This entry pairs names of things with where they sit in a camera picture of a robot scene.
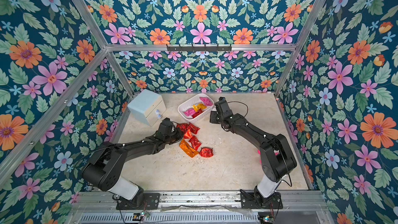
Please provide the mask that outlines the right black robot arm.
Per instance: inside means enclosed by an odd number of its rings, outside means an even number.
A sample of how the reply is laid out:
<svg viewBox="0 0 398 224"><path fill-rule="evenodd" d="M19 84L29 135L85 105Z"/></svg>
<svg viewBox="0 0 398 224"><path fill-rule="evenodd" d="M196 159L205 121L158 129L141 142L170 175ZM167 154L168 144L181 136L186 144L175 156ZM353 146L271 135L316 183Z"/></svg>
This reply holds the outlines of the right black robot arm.
<svg viewBox="0 0 398 224"><path fill-rule="evenodd" d="M255 187L255 196L260 200L270 198L285 177L297 167L297 161L287 138L267 133L243 115L234 114L228 101L220 97L215 103L215 111L210 113L210 123L220 124L223 130L241 136L260 152L264 176Z"/></svg>

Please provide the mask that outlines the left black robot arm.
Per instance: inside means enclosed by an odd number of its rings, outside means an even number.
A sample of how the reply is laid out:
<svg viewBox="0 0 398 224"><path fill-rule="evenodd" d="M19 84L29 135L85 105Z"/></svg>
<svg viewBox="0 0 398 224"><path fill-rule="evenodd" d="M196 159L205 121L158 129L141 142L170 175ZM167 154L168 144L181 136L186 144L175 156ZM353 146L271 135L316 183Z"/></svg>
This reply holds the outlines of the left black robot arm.
<svg viewBox="0 0 398 224"><path fill-rule="evenodd" d="M151 136L130 143L104 142L95 151L82 170L81 176L94 187L107 191L128 201L140 197L140 186L122 177L124 164L130 160L154 155L166 145L172 145L183 139L183 132L170 118L160 123L158 130Z"/></svg>

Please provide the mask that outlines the pink tea bag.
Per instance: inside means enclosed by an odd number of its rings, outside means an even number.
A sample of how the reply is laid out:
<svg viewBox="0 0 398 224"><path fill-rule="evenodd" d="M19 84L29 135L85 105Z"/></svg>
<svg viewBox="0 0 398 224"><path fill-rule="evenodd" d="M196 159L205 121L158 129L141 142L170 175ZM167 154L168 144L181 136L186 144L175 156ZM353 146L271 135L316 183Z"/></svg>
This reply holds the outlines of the pink tea bag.
<svg viewBox="0 0 398 224"><path fill-rule="evenodd" d="M208 97L200 97L200 100L202 101L202 103L205 106L213 106L214 105L213 101Z"/></svg>
<svg viewBox="0 0 398 224"><path fill-rule="evenodd" d="M183 113L185 114L185 116L191 117L196 113L196 111L193 108L190 108L190 109L184 111Z"/></svg>

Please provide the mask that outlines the orange tea bag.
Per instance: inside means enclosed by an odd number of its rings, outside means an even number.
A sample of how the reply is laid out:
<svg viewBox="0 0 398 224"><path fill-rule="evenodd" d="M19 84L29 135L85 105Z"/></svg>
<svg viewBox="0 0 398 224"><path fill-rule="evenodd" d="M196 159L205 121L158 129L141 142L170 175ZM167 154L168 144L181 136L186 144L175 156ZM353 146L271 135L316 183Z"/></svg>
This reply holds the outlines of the orange tea bag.
<svg viewBox="0 0 398 224"><path fill-rule="evenodd" d="M195 150L194 148L192 148L184 139L181 140L179 147L190 158L194 158L196 155L199 154L199 152L197 150Z"/></svg>

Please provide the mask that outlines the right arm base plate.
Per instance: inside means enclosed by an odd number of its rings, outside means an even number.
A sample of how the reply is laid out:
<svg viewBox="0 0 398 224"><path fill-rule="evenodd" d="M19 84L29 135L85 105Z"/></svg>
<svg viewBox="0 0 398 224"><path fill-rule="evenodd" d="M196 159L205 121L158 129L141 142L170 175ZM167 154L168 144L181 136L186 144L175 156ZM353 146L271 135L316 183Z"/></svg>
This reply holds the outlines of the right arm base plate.
<svg viewBox="0 0 398 224"><path fill-rule="evenodd" d="M241 208L247 209L282 209L282 196L279 192L274 192L270 197L264 198L257 191L240 190Z"/></svg>

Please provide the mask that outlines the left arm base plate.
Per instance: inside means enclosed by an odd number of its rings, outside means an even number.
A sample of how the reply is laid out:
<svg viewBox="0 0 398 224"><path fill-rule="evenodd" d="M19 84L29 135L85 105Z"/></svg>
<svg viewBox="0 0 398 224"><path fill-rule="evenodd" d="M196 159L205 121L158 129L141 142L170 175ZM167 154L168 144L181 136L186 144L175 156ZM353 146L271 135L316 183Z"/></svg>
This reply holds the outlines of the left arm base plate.
<svg viewBox="0 0 398 224"><path fill-rule="evenodd" d="M116 209L121 211L154 210L160 203L159 193L138 193L132 200L119 197L116 200Z"/></svg>

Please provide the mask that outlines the yellow tea bag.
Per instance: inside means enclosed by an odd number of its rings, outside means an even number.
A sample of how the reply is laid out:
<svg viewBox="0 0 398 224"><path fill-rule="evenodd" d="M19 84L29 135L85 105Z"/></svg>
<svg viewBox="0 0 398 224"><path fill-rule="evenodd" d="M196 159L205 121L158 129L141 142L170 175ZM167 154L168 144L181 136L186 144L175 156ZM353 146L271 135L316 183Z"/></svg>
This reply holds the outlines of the yellow tea bag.
<svg viewBox="0 0 398 224"><path fill-rule="evenodd" d="M200 109L205 110L207 108L207 106L204 105L203 103L199 103L199 104L193 105L192 108L197 112Z"/></svg>

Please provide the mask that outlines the white plastic storage box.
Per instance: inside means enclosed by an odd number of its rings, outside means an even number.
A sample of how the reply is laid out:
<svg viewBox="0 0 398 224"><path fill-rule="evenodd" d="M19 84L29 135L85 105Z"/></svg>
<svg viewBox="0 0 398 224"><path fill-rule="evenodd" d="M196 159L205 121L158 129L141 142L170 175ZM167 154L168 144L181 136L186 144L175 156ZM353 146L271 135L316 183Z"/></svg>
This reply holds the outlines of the white plastic storage box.
<svg viewBox="0 0 398 224"><path fill-rule="evenodd" d="M213 100L208 95L200 93L181 103L178 112L185 121L196 123L206 117L213 107Z"/></svg>

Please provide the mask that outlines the red tea bag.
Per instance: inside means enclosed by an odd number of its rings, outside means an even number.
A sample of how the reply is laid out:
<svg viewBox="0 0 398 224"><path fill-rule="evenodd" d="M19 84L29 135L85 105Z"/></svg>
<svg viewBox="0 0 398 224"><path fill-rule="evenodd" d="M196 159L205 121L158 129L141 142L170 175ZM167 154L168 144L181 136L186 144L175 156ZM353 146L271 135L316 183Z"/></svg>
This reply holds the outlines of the red tea bag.
<svg viewBox="0 0 398 224"><path fill-rule="evenodd" d="M178 123L177 128L181 131L182 134L185 134L189 128L188 123Z"/></svg>
<svg viewBox="0 0 398 224"><path fill-rule="evenodd" d="M200 114L202 114L203 113L203 111L200 109L200 110L198 110L197 112L195 112L193 115L192 115L192 118L194 119L194 118L196 118L196 117L198 117Z"/></svg>
<svg viewBox="0 0 398 224"><path fill-rule="evenodd" d="M202 143L198 140L196 136L193 136L191 139L189 139L189 143L191 144L191 147L196 151L198 151L202 145Z"/></svg>
<svg viewBox="0 0 398 224"><path fill-rule="evenodd" d="M213 149L208 147L203 147L199 152L200 156L203 158L210 158L214 155Z"/></svg>
<svg viewBox="0 0 398 224"><path fill-rule="evenodd" d="M200 128L197 127L197 126L195 126L194 124L190 123L190 124L188 125L188 130L190 130L191 133L193 133L193 134L196 135L196 134L198 133L198 131L200 130Z"/></svg>

